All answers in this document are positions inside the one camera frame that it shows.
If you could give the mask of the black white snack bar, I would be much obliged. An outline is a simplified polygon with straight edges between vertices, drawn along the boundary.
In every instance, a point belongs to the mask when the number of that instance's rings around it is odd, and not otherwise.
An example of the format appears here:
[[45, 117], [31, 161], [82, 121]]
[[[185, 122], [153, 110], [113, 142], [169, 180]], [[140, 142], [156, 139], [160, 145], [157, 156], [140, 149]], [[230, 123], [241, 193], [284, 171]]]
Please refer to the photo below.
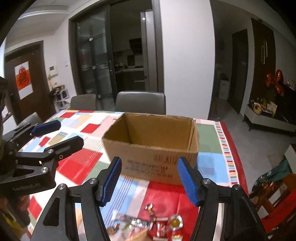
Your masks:
[[140, 218], [136, 218], [136, 217], [132, 217], [129, 216], [127, 214], [122, 214], [119, 213], [118, 211], [114, 210], [112, 212], [112, 216], [111, 216], [111, 220], [112, 221], [121, 221], [124, 223], [128, 223], [134, 227], [138, 227], [138, 228], [146, 228], [148, 230], [151, 229], [151, 227], [153, 226], [153, 223], [149, 220], [143, 220]]

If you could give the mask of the red striped twisted candy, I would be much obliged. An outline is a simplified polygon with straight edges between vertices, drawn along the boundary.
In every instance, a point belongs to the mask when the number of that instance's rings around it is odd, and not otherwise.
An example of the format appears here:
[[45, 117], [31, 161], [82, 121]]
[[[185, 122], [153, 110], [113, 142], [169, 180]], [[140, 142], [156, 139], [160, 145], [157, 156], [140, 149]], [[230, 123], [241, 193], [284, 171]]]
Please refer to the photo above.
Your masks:
[[149, 231], [151, 237], [168, 238], [167, 224], [168, 217], [158, 217], [153, 221], [152, 229]]

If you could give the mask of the gold pastry packet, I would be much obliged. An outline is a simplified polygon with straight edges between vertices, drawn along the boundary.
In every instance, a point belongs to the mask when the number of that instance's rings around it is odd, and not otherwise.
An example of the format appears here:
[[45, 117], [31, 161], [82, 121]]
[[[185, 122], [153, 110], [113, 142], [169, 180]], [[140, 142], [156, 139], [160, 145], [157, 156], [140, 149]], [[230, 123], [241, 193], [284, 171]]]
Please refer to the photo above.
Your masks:
[[143, 229], [140, 232], [134, 233], [131, 237], [126, 238], [125, 241], [152, 241], [149, 231]]

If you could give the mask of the colourful patchwork tablecloth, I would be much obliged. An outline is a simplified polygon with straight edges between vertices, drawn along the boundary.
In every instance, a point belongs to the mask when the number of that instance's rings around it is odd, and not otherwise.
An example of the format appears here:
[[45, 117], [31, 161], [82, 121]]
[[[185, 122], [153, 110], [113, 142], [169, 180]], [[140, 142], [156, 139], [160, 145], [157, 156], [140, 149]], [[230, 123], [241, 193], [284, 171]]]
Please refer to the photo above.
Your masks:
[[106, 227], [120, 224], [111, 240], [126, 240], [138, 228], [116, 214], [149, 220], [149, 238], [189, 240], [201, 216], [200, 197], [190, 198], [199, 188], [185, 187], [179, 175], [180, 158], [198, 168], [203, 178], [217, 185], [247, 188], [236, 147], [224, 123], [140, 113], [63, 110], [53, 116], [61, 123], [55, 132], [22, 145], [27, 153], [42, 153], [54, 144], [79, 136], [84, 145], [58, 162], [57, 184], [81, 185], [99, 175], [114, 157], [122, 170], [111, 200], [100, 208]]

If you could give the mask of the yellow round candy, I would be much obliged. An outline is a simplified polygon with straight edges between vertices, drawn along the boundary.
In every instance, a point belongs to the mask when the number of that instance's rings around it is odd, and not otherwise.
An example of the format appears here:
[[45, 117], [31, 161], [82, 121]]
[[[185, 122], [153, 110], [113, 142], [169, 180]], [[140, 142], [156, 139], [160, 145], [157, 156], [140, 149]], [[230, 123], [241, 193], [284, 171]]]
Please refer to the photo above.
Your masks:
[[183, 228], [183, 219], [179, 214], [173, 214], [169, 218], [169, 227], [172, 231], [180, 230]]

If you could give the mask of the red paper door poster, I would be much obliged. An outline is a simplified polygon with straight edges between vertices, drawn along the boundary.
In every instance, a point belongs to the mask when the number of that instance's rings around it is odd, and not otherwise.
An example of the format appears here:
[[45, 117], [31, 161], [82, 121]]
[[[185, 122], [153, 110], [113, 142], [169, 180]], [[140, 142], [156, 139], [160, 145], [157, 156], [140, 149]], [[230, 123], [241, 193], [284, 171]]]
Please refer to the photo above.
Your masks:
[[33, 93], [28, 61], [15, 66], [15, 78], [20, 100]]

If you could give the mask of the purple foil twisted candy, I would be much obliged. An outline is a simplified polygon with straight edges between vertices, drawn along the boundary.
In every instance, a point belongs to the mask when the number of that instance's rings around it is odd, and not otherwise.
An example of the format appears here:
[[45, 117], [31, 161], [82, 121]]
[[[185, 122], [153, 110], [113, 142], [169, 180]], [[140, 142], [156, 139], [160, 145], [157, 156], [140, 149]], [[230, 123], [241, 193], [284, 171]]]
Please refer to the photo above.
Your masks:
[[153, 204], [152, 203], [147, 204], [144, 209], [149, 213], [149, 219], [151, 221], [156, 221], [157, 217], [153, 211]]

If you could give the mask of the grey chair far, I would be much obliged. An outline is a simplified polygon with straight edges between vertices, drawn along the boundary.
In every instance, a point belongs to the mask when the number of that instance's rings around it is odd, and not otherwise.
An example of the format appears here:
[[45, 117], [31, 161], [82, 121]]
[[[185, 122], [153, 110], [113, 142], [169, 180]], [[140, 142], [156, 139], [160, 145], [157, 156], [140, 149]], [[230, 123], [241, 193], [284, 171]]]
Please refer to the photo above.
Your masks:
[[95, 94], [82, 94], [71, 98], [71, 110], [97, 110], [97, 100]]

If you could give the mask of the grey chair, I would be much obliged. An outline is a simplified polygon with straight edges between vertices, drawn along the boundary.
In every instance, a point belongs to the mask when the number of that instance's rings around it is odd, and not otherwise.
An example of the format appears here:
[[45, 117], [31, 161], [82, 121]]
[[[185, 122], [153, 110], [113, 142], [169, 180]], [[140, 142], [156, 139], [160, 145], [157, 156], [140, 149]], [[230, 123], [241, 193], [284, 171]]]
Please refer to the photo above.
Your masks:
[[115, 111], [165, 115], [166, 97], [160, 92], [121, 91], [116, 98]]
[[82, 94], [71, 98], [71, 110], [97, 110], [97, 100], [95, 94]]

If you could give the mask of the brown cardboard box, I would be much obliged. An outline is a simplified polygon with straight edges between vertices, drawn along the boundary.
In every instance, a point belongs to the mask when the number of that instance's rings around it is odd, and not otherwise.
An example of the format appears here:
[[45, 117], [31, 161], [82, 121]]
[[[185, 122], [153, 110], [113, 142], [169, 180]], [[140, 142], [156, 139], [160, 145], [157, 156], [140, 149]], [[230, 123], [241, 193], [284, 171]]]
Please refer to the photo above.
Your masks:
[[199, 134], [192, 118], [123, 113], [102, 137], [110, 159], [122, 160], [123, 175], [181, 185], [177, 162], [197, 164]]

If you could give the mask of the red gift bag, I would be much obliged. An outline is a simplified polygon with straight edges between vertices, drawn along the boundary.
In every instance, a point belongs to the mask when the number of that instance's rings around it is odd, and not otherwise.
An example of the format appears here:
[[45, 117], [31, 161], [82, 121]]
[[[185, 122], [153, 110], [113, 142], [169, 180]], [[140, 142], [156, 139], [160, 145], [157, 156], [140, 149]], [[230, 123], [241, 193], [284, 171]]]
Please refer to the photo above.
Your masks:
[[[270, 198], [285, 188], [283, 193], [274, 201]], [[274, 232], [277, 228], [286, 224], [295, 217], [295, 174], [288, 174], [281, 180], [271, 183], [262, 183], [259, 187], [249, 194], [255, 210], [264, 208], [268, 215], [261, 219], [262, 224], [268, 234]]]

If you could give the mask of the white low tv cabinet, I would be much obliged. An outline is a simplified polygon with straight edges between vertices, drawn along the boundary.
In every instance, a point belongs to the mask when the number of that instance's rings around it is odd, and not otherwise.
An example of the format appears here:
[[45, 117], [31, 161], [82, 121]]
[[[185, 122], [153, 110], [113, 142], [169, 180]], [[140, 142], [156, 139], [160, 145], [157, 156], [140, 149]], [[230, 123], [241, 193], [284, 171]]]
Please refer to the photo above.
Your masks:
[[295, 125], [264, 115], [258, 115], [248, 106], [246, 107], [244, 117], [247, 118], [252, 125], [266, 126], [287, 132], [295, 132]]

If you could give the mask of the grey chair near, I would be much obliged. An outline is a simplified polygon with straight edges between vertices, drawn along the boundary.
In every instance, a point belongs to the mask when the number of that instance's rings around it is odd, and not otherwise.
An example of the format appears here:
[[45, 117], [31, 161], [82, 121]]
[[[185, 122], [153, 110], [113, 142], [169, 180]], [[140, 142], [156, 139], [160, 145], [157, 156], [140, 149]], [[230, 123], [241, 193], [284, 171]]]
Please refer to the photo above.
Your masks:
[[115, 111], [165, 115], [166, 97], [160, 92], [121, 91], [116, 98]]

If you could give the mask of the glass sliding door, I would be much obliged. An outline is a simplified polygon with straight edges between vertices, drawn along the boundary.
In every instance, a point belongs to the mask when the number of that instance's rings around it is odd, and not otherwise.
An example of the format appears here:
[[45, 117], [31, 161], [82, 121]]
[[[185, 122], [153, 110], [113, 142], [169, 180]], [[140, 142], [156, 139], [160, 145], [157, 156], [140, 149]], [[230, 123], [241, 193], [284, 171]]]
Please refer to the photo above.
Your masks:
[[95, 94], [102, 110], [114, 110], [117, 96], [113, 66], [110, 6], [92, 6], [69, 20], [69, 54], [78, 95]]

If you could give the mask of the red heart balloons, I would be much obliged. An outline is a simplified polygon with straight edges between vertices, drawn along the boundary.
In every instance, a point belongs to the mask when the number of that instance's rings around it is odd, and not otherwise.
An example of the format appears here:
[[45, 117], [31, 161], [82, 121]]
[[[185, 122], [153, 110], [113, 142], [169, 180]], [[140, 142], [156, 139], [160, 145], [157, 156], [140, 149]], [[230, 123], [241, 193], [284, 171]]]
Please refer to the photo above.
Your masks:
[[271, 74], [266, 75], [265, 84], [267, 87], [273, 87], [277, 94], [280, 96], [284, 96], [284, 90], [281, 86], [281, 82], [283, 82], [283, 73], [280, 69], [278, 69], [275, 73], [275, 76]]

